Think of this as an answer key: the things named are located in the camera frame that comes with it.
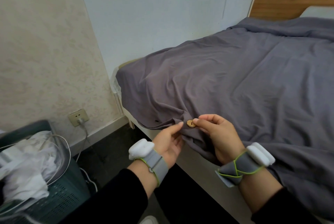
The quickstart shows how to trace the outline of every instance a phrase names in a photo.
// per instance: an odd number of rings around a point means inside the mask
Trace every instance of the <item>shoe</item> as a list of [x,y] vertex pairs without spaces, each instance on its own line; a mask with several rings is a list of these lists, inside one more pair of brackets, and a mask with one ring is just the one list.
[[154,216],[146,216],[139,224],[159,224]]

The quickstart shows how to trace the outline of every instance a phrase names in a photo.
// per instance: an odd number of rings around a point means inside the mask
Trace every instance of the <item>wall socket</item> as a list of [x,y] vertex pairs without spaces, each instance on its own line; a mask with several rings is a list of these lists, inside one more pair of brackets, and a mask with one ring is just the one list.
[[81,110],[78,110],[76,112],[73,112],[72,114],[68,115],[68,118],[70,120],[70,122],[72,123],[72,125],[74,127],[80,125],[78,123],[78,119],[82,118],[85,122],[89,120],[89,117],[85,111],[85,109],[81,109]]

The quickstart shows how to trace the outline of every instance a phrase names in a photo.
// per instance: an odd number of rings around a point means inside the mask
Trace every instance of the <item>green laundry basket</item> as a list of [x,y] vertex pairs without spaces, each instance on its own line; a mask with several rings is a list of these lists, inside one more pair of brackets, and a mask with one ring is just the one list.
[[[6,134],[0,139],[0,147],[18,142],[39,131],[52,131],[52,133],[55,134],[49,122],[47,120],[41,120]],[[60,150],[63,149],[66,151],[66,148],[68,148],[68,145],[63,146],[63,148],[60,147]],[[63,170],[64,172],[59,176],[55,176],[48,186],[49,196],[40,199],[24,210],[24,213],[45,224],[56,224],[60,222],[65,216],[70,214],[90,197],[86,181],[77,163],[70,158],[70,154],[69,156],[63,154],[62,158],[68,159],[68,162],[62,163],[59,170]],[[0,208],[0,214],[12,208],[17,203],[19,203],[19,201],[7,207],[2,206]],[[15,213],[15,211],[16,209],[13,209],[9,213],[0,216],[9,216]],[[0,223],[25,224],[30,222],[27,221],[26,218],[18,216]]]

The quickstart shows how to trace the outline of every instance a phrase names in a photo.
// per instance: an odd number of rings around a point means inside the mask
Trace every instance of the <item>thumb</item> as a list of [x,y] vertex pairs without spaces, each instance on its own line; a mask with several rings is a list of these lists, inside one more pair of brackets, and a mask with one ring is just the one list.
[[179,130],[181,130],[182,126],[183,126],[183,122],[179,122],[178,124],[167,127],[166,129],[164,129],[164,131],[166,131],[170,135],[173,135],[177,133]]
[[209,133],[211,133],[214,130],[215,124],[212,124],[207,120],[194,118],[192,121],[194,122],[195,125],[207,130]]

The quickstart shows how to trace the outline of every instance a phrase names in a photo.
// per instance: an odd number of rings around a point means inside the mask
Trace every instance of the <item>gray wrist strap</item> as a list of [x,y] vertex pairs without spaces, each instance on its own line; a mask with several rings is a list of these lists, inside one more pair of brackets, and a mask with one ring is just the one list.
[[244,152],[234,161],[221,166],[215,172],[224,184],[230,188],[238,185],[241,182],[243,175],[254,174],[262,167],[263,166],[257,164],[247,152]]
[[152,150],[147,156],[140,159],[146,163],[149,167],[149,171],[155,174],[159,186],[168,172],[168,166],[165,160],[155,150]]

